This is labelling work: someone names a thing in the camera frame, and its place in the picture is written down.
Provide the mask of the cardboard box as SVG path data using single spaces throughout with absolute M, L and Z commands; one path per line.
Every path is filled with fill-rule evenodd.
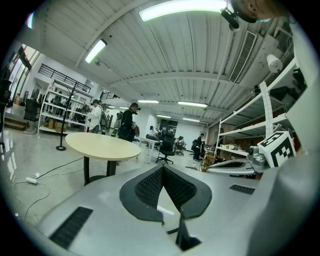
M 62 122 L 58 122 L 54 119 L 50 119 L 48 123 L 48 129 L 55 130 L 58 133 L 66 132 L 66 128 L 67 128 L 66 124 L 63 124 Z

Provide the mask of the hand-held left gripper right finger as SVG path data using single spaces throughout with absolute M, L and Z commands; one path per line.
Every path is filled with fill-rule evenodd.
M 162 247 L 162 256 L 173 256 L 206 241 L 241 212 L 258 181 L 219 174 L 162 168 L 162 187 L 180 214 L 173 233 L 181 245 Z

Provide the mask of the black mesh chair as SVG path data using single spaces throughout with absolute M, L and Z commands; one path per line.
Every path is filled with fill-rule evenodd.
M 37 101 L 33 99 L 26 100 L 23 119 L 31 122 L 36 122 L 39 120 Z

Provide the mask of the white storage rack with goods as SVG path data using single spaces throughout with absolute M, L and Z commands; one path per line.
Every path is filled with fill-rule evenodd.
M 40 108 L 38 132 L 60 133 L 54 129 L 48 129 L 48 124 L 50 119 L 62 123 L 70 94 L 69 91 L 73 89 L 76 82 L 67 83 L 54 78 L 49 83 Z M 89 129 L 89 112 L 92 110 L 90 103 L 93 100 L 89 92 L 90 88 L 82 83 L 79 83 L 75 89 L 75 94 L 71 98 L 65 119 L 66 132 L 63 133 L 64 135 L 74 132 L 86 132 Z

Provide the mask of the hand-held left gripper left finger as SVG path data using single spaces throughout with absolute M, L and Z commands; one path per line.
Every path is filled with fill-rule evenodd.
M 154 167 L 94 181 L 48 212 L 38 229 L 77 256 L 177 256 L 157 209 L 162 177 Z

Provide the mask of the white power strip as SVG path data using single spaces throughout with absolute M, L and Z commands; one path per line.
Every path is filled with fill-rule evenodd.
M 35 174 L 32 174 L 32 175 L 26 177 L 25 180 L 27 183 L 36 185 L 38 183 L 39 176 L 40 176 L 39 173 L 35 173 Z

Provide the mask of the black coat stand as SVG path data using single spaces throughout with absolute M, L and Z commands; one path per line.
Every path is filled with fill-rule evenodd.
M 75 90 L 78 87 L 79 82 L 76 82 L 72 88 L 71 91 L 69 91 L 69 98 L 67 100 L 67 103 L 65 105 L 65 111 L 64 111 L 64 115 L 63 115 L 63 120 L 62 120 L 62 126 L 61 126 L 61 131 L 60 131 L 60 142 L 59 145 L 56 147 L 57 151 L 65 151 L 66 147 L 63 146 L 63 135 L 64 135 L 64 127 L 65 127 L 65 122 L 66 122 L 66 117 L 67 117 L 67 113 L 68 113 L 68 109 L 69 109 L 69 105 L 72 99 L 72 96 L 76 93 Z

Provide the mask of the wooden steps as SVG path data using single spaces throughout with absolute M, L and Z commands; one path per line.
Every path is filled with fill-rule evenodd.
M 4 118 L 4 126 L 18 131 L 25 131 L 28 128 L 28 122 L 26 120 L 6 116 Z

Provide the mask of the white paper roll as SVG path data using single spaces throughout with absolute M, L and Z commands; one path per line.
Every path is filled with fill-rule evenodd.
M 269 54 L 266 58 L 271 73 L 279 74 L 283 69 L 283 63 L 275 55 Z

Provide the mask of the white desk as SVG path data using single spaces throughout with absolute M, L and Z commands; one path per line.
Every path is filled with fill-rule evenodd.
M 147 163 L 150 164 L 151 163 L 151 158 L 153 156 L 153 150 L 155 148 L 155 144 L 162 144 L 162 140 L 153 140 L 153 139 L 149 139 L 146 137 L 140 137 L 139 139 L 139 146 L 142 146 L 142 142 L 148 142 L 148 151 L 147 151 L 147 156 L 148 156 L 148 161 Z

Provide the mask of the white metal shelving rack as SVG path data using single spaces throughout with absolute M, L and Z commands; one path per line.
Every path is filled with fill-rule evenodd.
M 271 84 L 262 81 L 253 99 L 220 119 L 214 153 L 221 158 L 224 153 L 245 158 L 250 146 L 278 131 L 288 131 L 298 150 L 301 144 L 287 113 L 302 93 L 304 86 L 297 81 L 300 77 L 292 59 Z

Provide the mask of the round beige table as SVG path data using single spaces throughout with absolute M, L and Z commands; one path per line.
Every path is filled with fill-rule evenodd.
M 114 176 L 118 161 L 136 158 L 141 148 L 129 141 L 96 133 L 74 132 L 65 137 L 65 141 L 78 154 L 83 156 L 84 185 Z M 90 177 L 90 159 L 107 161 L 106 175 Z

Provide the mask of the ceiling air vent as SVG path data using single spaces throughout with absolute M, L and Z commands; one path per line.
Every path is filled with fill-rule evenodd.
M 252 33 L 251 31 L 247 30 L 245 34 L 245 38 L 236 60 L 236 63 L 233 67 L 233 70 L 230 74 L 229 81 L 232 83 L 236 83 L 237 79 L 239 78 L 241 72 L 243 71 L 249 56 L 252 52 L 254 44 L 256 42 L 257 35 Z

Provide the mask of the black office chair with headrest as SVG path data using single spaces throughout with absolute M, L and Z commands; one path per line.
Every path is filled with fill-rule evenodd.
M 166 164 L 168 162 L 174 163 L 172 160 L 169 159 L 169 157 L 172 157 L 175 155 L 174 153 L 174 143 L 175 143 L 175 138 L 172 133 L 168 133 L 163 137 L 161 146 L 159 148 L 159 153 L 158 157 L 156 159 L 156 163 L 159 161 L 165 161 Z

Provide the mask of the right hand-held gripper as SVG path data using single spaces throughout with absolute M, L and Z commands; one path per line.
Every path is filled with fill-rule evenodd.
M 295 157 L 296 151 L 288 131 L 276 131 L 262 140 L 257 146 L 251 146 L 245 159 L 228 160 L 210 165 L 206 172 L 218 175 L 250 176 L 263 173 L 268 168 L 277 168 L 289 158 Z

